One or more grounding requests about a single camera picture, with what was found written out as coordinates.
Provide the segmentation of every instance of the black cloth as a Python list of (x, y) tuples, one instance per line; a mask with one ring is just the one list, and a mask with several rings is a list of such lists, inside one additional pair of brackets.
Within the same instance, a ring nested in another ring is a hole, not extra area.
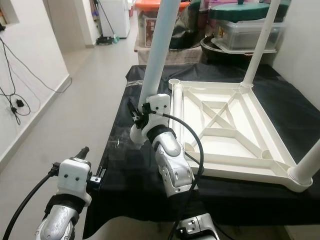
[[(83, 238), (105, 222), (126, 216), (143, 221), (173, 221), (155, 154), (149, 142), (142, 148), (129, 137), (132, 118), (128, 98), (138, 102), (145, 66), (133, 66), (127, 87), (102, 156), (107, 168), (99, 191), (91, 193)], [(165, 66), (158, 92), (171, 94), (168, 80), (239, 83), (247, 68), (226, 65)], [(320, 112), (268, 65), (261, 65), (253, 92), (298, 163), (320, 138)], [(295, 193), (277, 184), (202, 177), (201, 199), (219, 224), (300, 225), (320, 224), (320, 174), (305, 192)]]

